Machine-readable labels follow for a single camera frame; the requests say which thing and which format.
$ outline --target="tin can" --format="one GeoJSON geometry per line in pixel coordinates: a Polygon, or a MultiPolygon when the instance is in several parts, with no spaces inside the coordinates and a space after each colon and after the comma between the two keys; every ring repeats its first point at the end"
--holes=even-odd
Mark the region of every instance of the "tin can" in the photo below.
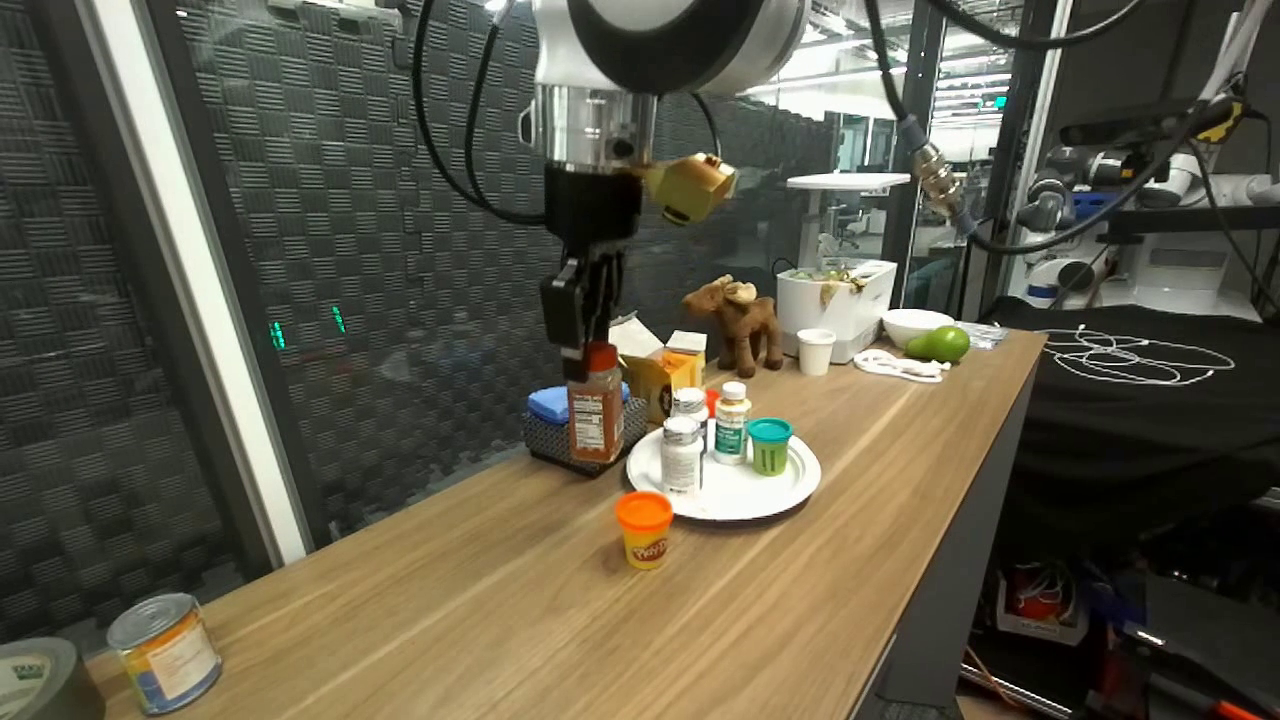
{"type": "Polygon", "coordinates": [[[202,601],[190,591],[132,604],[113,619],[109,644],[123,660],[149,715],[195,703],[226,677],[226,660],[202,619],[202,601]]]}

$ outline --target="green fruit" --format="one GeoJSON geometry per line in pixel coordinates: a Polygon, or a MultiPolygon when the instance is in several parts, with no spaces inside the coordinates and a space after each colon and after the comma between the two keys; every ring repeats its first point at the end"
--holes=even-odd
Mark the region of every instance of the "green fruit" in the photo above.
{"type": "Polygon", "coordinates": [[[960,357],[969,352],[969,333],[950,325],[950,327],[936,327],[925,337],[925,349],[922,349],[930,362],[941,362],[941,363],[960,363],[960,357]]]}

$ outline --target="wooden countertop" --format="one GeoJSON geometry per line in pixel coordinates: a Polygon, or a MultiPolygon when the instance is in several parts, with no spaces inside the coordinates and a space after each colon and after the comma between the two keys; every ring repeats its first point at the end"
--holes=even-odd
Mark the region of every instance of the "wooden countertop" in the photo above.
{"type": "MultiPolygon", "coordinates": [[[[1042,337],[936,389],[761,371],[822,491],[768,526],[677,526],[622,562],[599,480],[516,455],[204,609],[226,682],[183,720],[290,715],[846,715],[983,463],[1042,337]]],[[[109,715],[141,715],[95,656],[109,715]]]]}

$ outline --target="black cloth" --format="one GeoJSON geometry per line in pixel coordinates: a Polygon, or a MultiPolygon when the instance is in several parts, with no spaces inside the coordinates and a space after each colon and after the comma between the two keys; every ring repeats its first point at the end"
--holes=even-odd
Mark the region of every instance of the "black cloth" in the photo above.
{"type": "Polygon", "coordinates": [[[1084,325],[1087,333],[1166,340],[1159,349],[1197,343],[1235,362],[1234,371],[1192,389],[1149,389],[1084,381],[1060,367],[1048,349],[1000,519],[1003,562],[1116,548],[1250,503],[1280,484],[1278,327],[1152,310],[1044,312],[1013,295],[998,300],[983,319],[1044,327],[1054,343],[1084,325]]]}

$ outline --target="orange cup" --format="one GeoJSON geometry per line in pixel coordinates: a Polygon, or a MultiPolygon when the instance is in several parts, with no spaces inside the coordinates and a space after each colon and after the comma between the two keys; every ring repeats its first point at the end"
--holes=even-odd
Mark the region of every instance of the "orange cup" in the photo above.
{"type": "Polygon", "coordinates": [[[614,507],[624,531],[624,562],[631,567],[656,567],[669,555],[674,502],[661,491],[629,491],[614,507]]]}

